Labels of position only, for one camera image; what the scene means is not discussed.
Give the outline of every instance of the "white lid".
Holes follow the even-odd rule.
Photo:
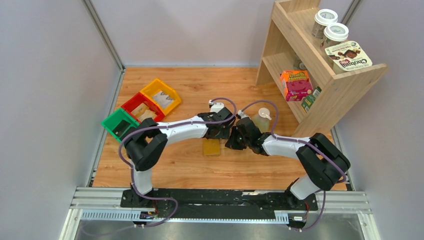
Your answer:
[[[337,13],[330,9],[321,9],[315,14],[315,22],[323,26],[337,23],[338,18]]]
[[[262,107],[261,109],[259,109],[259,116],[261,116],[262,118],[267,118],[269,120],[271,120],[271,113],[270,110],[268,110],[268,108]]]
[[[349,28],[341,23],[331,23],[324,29],[324,35],[333,41],[343,42],[348,39]]]

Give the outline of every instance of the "wooden tabletop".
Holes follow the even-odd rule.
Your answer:
[[[208,101],[226,97],[237,109],[256,100],[270,100],[279,109],[275,133],[291,136],[298,126],[293,113],[275,83],[255,86],[257,68],[127,68],[115,108],[119,108],[143,87],[159,78],[182,99],[163,122],[189,119],[208,112]],[[275,110],[266,103],[248,108],[253,116],[259,108],[271,111],[271,125]],[[93,187],[129,187],[130,170],[118,156],[118,142],[108,134],[97,167]],[[250,149],[232,150],[221,144],[220,156],[203,156],[202,140],[190,139],[167,146],[159,162],[153,167],[155,188],[284,190],[305,171],[298,160],[282,156],[263,156]],[[346,190],[337,184],[333,190]]]

